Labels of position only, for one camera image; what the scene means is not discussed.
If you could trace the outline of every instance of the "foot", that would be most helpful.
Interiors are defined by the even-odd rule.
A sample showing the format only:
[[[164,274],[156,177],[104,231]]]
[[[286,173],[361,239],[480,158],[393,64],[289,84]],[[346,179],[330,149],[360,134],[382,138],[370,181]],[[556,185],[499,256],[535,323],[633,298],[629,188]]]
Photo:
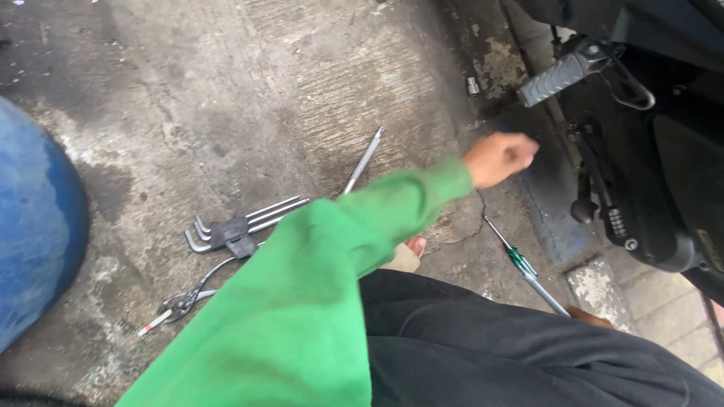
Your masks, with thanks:
[[[413,236],[405,241],[405,246],[409,247],[413,253],[419,259],[422,257],[422,253],[425,253],[425,246],[427,246],[427,239],[422,236]]]

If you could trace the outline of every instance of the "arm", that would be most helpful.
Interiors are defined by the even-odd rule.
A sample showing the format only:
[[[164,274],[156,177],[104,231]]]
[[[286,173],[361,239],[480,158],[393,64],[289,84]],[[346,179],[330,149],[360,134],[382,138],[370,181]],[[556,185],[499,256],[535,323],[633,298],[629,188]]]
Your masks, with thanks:
[[[466,157],[285,217],[117,406],[369,406],[357,279],[471,191],[481,166]]]

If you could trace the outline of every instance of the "stained concrete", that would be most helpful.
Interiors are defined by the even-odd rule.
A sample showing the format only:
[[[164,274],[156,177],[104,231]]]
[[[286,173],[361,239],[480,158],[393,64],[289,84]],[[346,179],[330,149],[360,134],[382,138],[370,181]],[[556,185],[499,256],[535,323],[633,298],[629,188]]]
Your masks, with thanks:
[[[181,232],[192,216],[334,198],[379,125],[387,133],[360,185],[489,133],[525,73],[497,5],[480,3],[484,24],[435,0],[4,5],[14,45],[1,55],[0,92],[64,146],[93,226],[75,284],[0,355],[0,390],[112,405],[185,322],[143,338],[138,329],[226,256],[188,250]],[[479,56],[465,56],[461,27]],[[470,75],[484,95],[467,96]],[[515,178],[452,203],[426,232],[420,272],[547,309],[484,226],[485,211],[567,302],[529,210]]]

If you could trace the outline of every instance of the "allen key set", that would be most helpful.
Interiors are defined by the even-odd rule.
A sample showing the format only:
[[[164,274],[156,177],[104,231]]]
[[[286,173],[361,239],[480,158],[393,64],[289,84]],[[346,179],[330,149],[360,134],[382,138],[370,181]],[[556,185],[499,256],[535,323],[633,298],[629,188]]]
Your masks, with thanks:
[[[383,132],[384,129],[380,127],[375,133],[372,141],[352,173],[347,186],[342,192],[343,195],[349,193],[354,187],[357,179],[367,166],[369,159],[372,157],[374,150],[377,148],[377,144],[379,143]],[[173,295],[161,303],[161,306],[156,311],[156,319],[139,331],[138,336],[144,336],[148,333],[148,331],[152,330],[161,323],[168,324],[183,318],[191,311],[197,301],[211,297],[215,294],[216,290],[202,291],[206,281],[208,281],[209,278],[211,278],[211,276],[224,265],[234,260],[241,260],[252,256],[265,243],[255,243],[251,239],[250,235],[276,225],[284,216],[286,216],[286,212],[292,211],[307,203],[309,203],[308,198],[302,199],[301,196],[297,195],[279,203],[275,203],[274,205],[267,206],[264,209],[259,209],[258,211],[252,212],[248,215],[236,214],[233,218],[225,222],[211,224],[211,227],[207,227],[201,220],[201,217],[196,216],[193,221],[193,229],[195,230],[198,238],[205,244],[200,246],[194,239],[192,231],[186,230],[183,235],[191,250],[196,253],[208,253],[225,247],[231,251],[232,256],[209,270],[188,292]]]

